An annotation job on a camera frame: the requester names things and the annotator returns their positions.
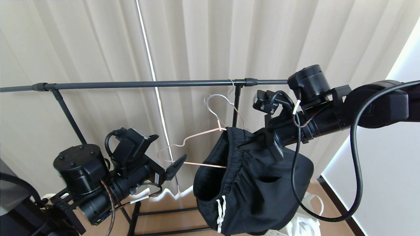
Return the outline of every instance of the clothing rack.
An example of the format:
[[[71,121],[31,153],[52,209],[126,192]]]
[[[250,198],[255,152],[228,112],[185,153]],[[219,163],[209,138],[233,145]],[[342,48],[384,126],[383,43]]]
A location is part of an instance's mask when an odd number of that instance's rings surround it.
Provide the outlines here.
[[[238,109],[239,107],[239,98],[241,95],[242,87],[251,87],[256,85],[278,85],[278,84],[287,84],[287,80],[277,79],[277,80],[258,80],[253,78],[245,79],[235,79],[235,80],[183,80],[183,81],[133,81],[133,82],[94,82],[94,83],[64,83],[64,84],[49,84],[49,83],[37,83],[28,86],[16,86],[16,87],[3,87],[0,88],[0,92],[22,92],[22,91],[38,91],[38,92],[47,92],[50,91],[55,99],[58,101],[61,109],[63,110],[66,118],[70,122],[71,127],[76,133],[82,144],[87,144],[85,138],[83,137],[82,132],[77,126],[76,121],[74,120],[70,110],[68,109],[64,98],[60,93],[61,89],[111,89],[111,88],[151,88],[151,87],[198,87],[198,86],[235,86],[235,102],[234,106]],[[234,110],[232,127],[236,127],[236,122],[238,119],[238,114]],[[147,233],[147,234],[135,234],[137,219],[139,216],[145,215],[157,215],[157,214],[166,214],[166,213],[175,213],[175,212],[184,212],[198,210],[197,207],[186,208],[186,209],[176,209],[176,210],[165,210],[157,212],[144,212],[140,213],[141,202],[136,202],[134,206],[134,211],[131,216],[131,219],[124,208],[121,209],[125,218],[130,224],[129,232],[127,236],[161,236],[161,235],[171,235],[179,233],[190,233],[197,231],[210,230],[209,227],[204,228],[192,228],[186,230],[178,231],[168,231],[168,232],[159,232],[159,233]]]

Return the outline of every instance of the garment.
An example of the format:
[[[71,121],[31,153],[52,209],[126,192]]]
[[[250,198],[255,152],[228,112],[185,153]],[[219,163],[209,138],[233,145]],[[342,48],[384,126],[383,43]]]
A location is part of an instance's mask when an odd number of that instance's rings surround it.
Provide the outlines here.
[[[206,223],[225,235],[263,235],[287,225],[299,204],[291,189],[294,151],[285,148],[284,160],[276,162],[267,149],[241,151],[236,146],[252,133],[227,128],[194,178],[193,192]],[[313,163],[299,155],[296,189],[303,198],[313,174]]]

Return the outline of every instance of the brown floor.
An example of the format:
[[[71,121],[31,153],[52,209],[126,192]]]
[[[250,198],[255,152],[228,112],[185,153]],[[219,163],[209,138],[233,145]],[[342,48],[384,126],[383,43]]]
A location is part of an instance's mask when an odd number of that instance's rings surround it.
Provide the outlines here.
[[[308,192],[316,194],[322,198],[324,201],[325,209],[323,216],[326,217],[336,217],[339,216],[337,208],[334,206],[332,201],[329,199],[327,194],[322,189],[321,185],[318,182],[313,182],[309,186]],[[312,205],[315,212],[319,212],[320,205],[317,199],[312,200]],[[142,206],[140,208],[141,212],[151,212],[151,211],[160,211],[160,210],[171,210],[179,208],[189,208],[195,207],[196,201],[194,195],[191,193],[182,196],[178,199],[174,199],[171,194],[166,194],[160,201],[153,200],[144,200],[142,201]],[[126,207],[127,212],[131,215],[133,212],[134,206],[131,205]],[[99,226],[91,226],[87,221],[84,221],[84,216],[80,210],[76,210],[76,215],[81,219],[83,225],[86,228],[86,233],[84,236],[102,236],[105,235],[109,227],[110,217],[107,220],[102,222]],[[172,231],[172,230],[182,230],[188,228],[200,228],[206,227],[204,219],[201,217],[198,211],[189,211],[189,212],[177,212],[169,213],[163,215],[149,215],[139,217],[137,221],[137,227],[135,233],[155,233],[163,231]],[[126,236],[128,233],[129,224],[127,220],[122,215],[121,211],[117,212],[115,218],[115,224],[111,233],[111,236]],[[347,225],[346,222],[339,223],[330,223],[321,221],[321,234],[323,236],[354,236],[352,230]],[[216,236],[220,235],[215,231],[201,231],[186,233],[186,236]]]

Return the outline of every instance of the dark brown baseboard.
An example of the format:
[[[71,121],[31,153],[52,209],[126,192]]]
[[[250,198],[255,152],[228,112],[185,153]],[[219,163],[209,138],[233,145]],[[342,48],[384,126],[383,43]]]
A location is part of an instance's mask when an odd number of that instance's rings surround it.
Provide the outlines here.
[[[325,181],[325,179],[322,176],[320,176],[317,180],[321,184],[325,193],[327,193],[328,197],[330,197],[331,201],[337,207],[340,214],[346,213],[347,209],[344,207],[343,203],[340,201],[340,199],[337,197],[337,195],[334,193],[334,191],[331,189],[331,187],[328,185],[328,183]],[[360,229],[360,227],[357,225],[357,223],[353,219],[353,217],[346,220],[346,222],[349,225],[350,229],[353,231],[355,236],[365,236],[365,234]]]

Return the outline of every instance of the curtain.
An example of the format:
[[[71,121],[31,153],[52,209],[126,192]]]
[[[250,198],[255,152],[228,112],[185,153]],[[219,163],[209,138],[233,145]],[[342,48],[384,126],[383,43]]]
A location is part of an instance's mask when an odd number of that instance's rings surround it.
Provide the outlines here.
[[[331,87],[352,88],[385,79],[420,15],[420,2],[411,0],[139,0],[139,6],[158,81],[287,79],[320,64]],[[239,111],[251,132],[263,126],[264,114],[252,109],[257,89],[284,90],[294,97],[284,85],[244,87]],[[159,88],[169,142],[182,144],[186,136],[217,127],[203,99],[219,93],[233,101],[230,90]],[[210,106],[231,125],[230,105],[216,97]],[[243,128],[240,120],[238,127]],[[314,178],[348,134],[302,145],[301,152],[314,162]],[[189,161],[201,163],[219,136],[217,131],[188,140],[172,149],[173,158],[186,153]],[[181,168],[181,191],[192,185],[196,169]]]
[[[0,5],[2,87],[152,80],[135,1]],[[105,136],[120,127],[161,135],[146,152],[154,160],[166,145],[153,88],[61,93],[87,142],[99,145],[104,157]],[[50,92],[1,94],[1,158],[41,196],[65,187],[52,163],[60,151],[79,144]],[[175,181],[165,186],[178,192]]]

